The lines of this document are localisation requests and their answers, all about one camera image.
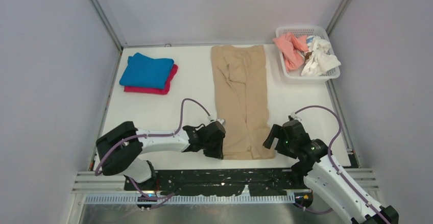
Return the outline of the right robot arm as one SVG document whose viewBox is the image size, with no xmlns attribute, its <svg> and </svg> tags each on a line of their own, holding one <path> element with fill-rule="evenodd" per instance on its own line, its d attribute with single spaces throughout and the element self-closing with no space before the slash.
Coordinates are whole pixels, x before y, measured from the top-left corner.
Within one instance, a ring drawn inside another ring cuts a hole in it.
<svg viewBox="0 0 433 224">
<path fill-rule="evenodd" d="M 291 166 L 293 185 L 311 189 L 346 223 L 399 222 L 396 209 L 363 190 L 322 140 L 310 138 L 300 121 L 273 125 L 263 146 L 270 149 L 274 139 L 277 153 L 297 160 Z"/>
</svg>

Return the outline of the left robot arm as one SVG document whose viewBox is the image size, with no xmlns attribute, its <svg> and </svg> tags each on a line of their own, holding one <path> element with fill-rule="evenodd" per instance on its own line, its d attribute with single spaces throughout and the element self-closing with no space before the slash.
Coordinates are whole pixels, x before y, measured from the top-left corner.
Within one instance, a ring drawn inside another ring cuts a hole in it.
<svg viewBox="0 0 433 224">
<path fill-rule="evenodd" d="M 151 190 L 157 176 L 152 163 L 140 155 L 154 152 L 198 152 L 206 157 L 223 158 L 226 130 L 223 119 L 212 119 L 207 125 L 182 126 L 175 131 L 138 129 L 126 121 L 96 141 L 100 159 L 95 175 L 123 175 L 126 189 Z"/>
</svg>

